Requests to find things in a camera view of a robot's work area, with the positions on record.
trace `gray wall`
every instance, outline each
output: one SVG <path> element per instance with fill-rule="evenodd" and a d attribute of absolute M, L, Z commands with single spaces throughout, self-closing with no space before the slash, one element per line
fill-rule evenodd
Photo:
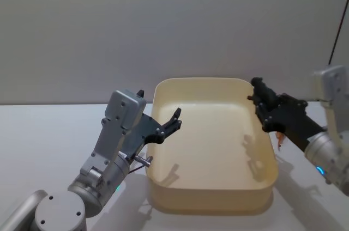
<path fill-rule="evenodd" d="M 0 104 L 105 102 L 170 77 L 311 97 L 345 0 L 0 0 Z"/>
<path fill-rule="evenodd" d="M 337 46 L 333 54 L 333 65 L 345 65 L 349 68 L 349 9 L 345 14 Z"/>

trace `blue led light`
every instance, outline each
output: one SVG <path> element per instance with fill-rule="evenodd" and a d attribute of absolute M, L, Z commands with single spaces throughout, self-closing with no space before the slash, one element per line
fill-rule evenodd
<path fill-rule="evenodd" d="M 320 172 L 320 174 L 325 174 L 325 171 L 321 167 L 316 167 L 316 169 Z"/>

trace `white table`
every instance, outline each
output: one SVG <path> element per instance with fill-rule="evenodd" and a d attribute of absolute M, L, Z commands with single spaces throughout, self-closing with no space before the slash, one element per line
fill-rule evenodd
<path fill-rule="evenodd" d="M 65 190 L 90 155 L 106 105 L 0 106 L 0 215 L 18 198 L 44 189 Z M 150 113 L 151 105 L 146 108 Z M 325 125 L 324 111 L 311 103 L 308 114 Z M 103 211 L 87 220 L 91 231 L 157 230 L 349 230 L 349 198 L 326 185 L 290 141 L 277 151 L 279 178 L 273 204 L 256 216 L 164 214 L 147 202 L 144 171 L 127 176 Z"/>

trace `gray robot arm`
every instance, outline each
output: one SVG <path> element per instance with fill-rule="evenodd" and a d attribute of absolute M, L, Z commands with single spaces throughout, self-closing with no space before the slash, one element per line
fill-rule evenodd
<path fill-rule="evenodd" d="M 248 98 L 265 132 L 284 133 L 323 175 L 349 196 L 349 97 L 346 69 L 334 66 L 315 73 L 317 98 L 326 109 L 328 128 L 306 115 L 308 105 L 287 94 L 276 95 L 261 78 L 253 78 L 254 94 Z"/>
<path fill-rule="evenodd" d="M 86 231 L 86 218 L 101 212 L 130 172 L 133 161 L 151 165 L 152 157 L 138 156 L 147 143 L 161 144 L 180 129 L 180 108 L 160 125 L 143 114 L 141 90 L 113 92 L 102 119 L 97 144 L 67 191 L 37 191 L 3 223 L 0 231 Z"/>

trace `wire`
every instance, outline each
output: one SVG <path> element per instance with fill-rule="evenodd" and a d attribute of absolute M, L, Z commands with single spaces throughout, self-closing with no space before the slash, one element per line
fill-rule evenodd
<path fill-rule="evenodd" d="M 144 167 L 144 166 L 140 166 L 140 167 L 137 167 L 137 168 L 135 168 L 135 169 L 132 169 L 132 170 L 130 170 L 129 174 L 132 173 L 132 172 L 135 172 L 135 171 L 137 171 L 137 170 L 139 170 L 139 169 L 141 169 L 141 168 L 143 168 L 143 167 Z"/>
<path fill-rule="evenodd" d="M 342 19 L 340 21 L 340 24 L 339 24 L 339 27 L 338 27 L 338 30 L 337 30 L 336 39 L 334 40 L 334 44 L 333 44 L 333 47 L 332 47 L 332 52 L 331 52 L 331 56 L 330 56 L 329 61 L 328 61 L 328 65 L 331 65 L 331 61 L 332 61 L 332 58 L 333 58 L 333 53 L 334 53 L 334 50 L 336 48 L 338 37 L 339 37 L 339 33 L 340 33 L 340 30 L 342 29 L 345 13 L 346 13 L 347 8 L 348 8 L 348 2 L 349 2 L 349 0 L 347 0 L 347 2 L 345 3 L 344 11 L 343 11 L 343 14 L 342 14 Z"/>

